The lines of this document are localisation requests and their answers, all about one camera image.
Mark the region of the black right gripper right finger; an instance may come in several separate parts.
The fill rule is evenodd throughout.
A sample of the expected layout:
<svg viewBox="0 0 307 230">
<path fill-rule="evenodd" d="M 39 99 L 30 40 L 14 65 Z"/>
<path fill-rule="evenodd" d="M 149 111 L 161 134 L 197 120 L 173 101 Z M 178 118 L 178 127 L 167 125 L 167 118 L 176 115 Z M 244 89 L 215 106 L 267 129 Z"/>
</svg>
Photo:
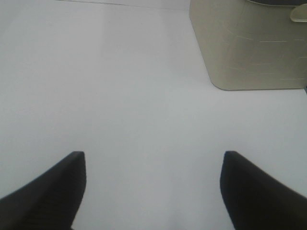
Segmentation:
<svg viewBox="0 0 307 230">
<path fill-rule="evenodd" d="M 236 230 L 305 230 L 307 199 L 236 151 L 224 154 L 220 190 Z"/>
</svg>

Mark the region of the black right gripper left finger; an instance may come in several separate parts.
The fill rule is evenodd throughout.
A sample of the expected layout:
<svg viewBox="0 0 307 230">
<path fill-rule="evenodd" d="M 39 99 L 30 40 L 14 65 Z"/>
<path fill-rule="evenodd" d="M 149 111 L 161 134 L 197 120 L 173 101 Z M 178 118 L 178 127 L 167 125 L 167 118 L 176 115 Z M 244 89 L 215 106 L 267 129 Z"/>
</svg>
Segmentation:
<svg viewBox="0 0 307 230">
<path fill-rule="evenodd" d="M 86 188 L 85 155 L 74 151 L 1 198 L 2 230 L 70 230 Z"/>
</svg>

